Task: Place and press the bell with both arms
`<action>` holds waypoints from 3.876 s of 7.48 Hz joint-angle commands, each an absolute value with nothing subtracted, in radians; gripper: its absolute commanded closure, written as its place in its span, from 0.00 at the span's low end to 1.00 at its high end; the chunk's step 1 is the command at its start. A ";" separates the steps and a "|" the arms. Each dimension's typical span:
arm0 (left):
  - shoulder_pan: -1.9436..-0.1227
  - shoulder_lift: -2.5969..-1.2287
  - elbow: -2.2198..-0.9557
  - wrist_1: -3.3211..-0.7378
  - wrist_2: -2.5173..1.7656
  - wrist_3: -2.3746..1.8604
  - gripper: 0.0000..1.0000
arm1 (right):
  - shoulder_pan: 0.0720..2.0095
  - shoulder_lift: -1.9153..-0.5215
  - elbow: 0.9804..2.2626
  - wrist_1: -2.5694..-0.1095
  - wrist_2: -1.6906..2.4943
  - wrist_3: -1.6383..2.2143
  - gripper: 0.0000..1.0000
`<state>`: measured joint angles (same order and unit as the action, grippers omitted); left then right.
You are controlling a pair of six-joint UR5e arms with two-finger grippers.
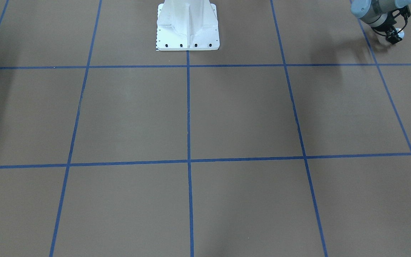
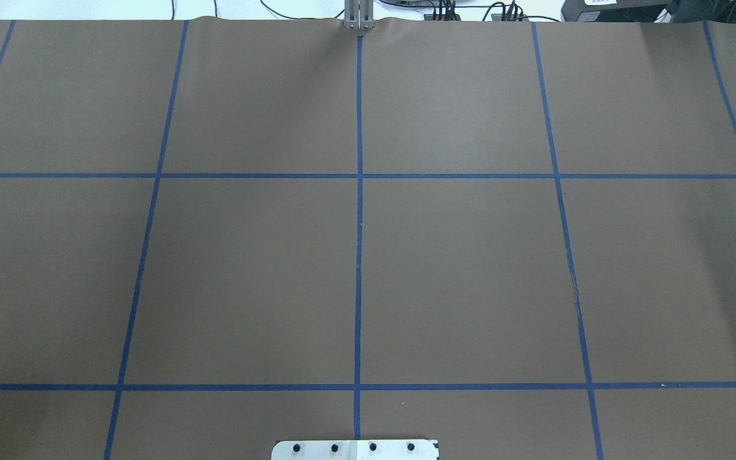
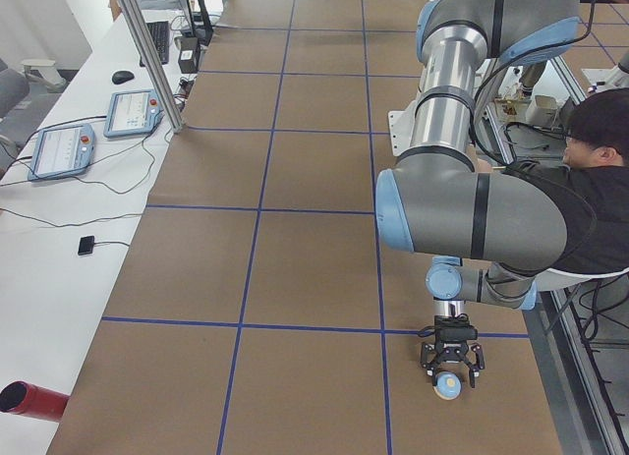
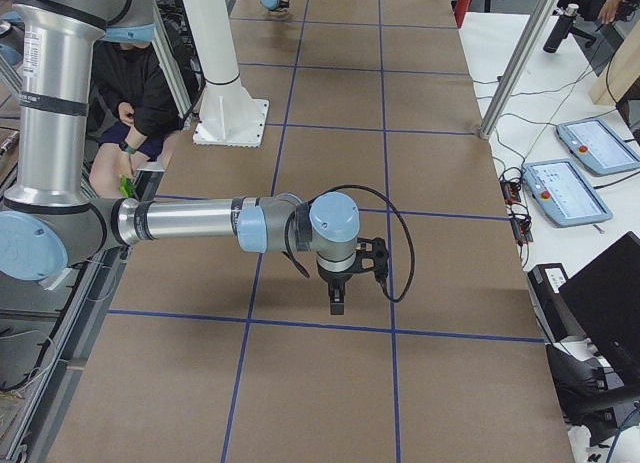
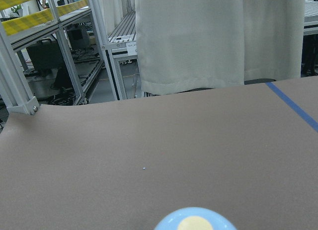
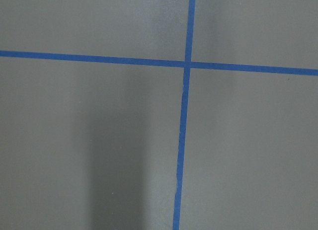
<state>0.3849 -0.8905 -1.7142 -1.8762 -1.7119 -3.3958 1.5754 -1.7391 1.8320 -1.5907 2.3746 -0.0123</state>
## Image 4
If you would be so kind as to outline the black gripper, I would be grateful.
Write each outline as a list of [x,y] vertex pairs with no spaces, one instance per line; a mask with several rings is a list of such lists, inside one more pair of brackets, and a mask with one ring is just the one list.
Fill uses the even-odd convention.
[[354,274],[359,272],[359,264],[354,261],[349,267],[336,270],[335,268],[325,268],[318,263],[317,268],[319,276],[328,285],[330,314],[343,315],[346,282],[350,280]]

